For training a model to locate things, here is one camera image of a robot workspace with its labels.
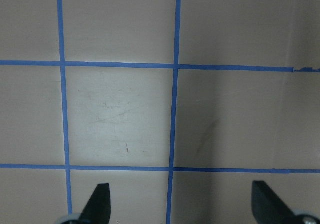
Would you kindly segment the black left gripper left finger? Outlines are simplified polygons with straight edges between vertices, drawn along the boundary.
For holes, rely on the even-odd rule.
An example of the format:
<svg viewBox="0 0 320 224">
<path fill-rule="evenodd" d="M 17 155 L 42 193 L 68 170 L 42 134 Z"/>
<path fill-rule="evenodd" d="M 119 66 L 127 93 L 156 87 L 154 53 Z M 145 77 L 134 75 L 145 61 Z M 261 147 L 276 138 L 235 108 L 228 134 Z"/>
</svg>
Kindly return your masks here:
<svg viewBox="0 0 320 224">
<path fill-rule="evenodd" d="M 110 186 L 108 183 L 98 184 L 79 216 L 80 223 L 108 224 L 110 221 Z"/>
</svg>

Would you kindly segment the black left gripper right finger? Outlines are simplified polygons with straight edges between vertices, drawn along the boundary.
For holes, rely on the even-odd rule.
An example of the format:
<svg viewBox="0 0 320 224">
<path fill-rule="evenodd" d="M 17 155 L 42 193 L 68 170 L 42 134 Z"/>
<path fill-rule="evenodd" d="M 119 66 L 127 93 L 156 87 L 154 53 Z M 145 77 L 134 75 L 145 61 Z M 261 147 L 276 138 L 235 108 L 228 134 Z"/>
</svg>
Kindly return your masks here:
<svg viewBox="0 0 320 224">
<path fill-rule="evenodd" d="M 296 218 L 265 181 L 254 180 L 251 187 L 251 209 L 257 223 L 288 223 Z"/>
</svg>

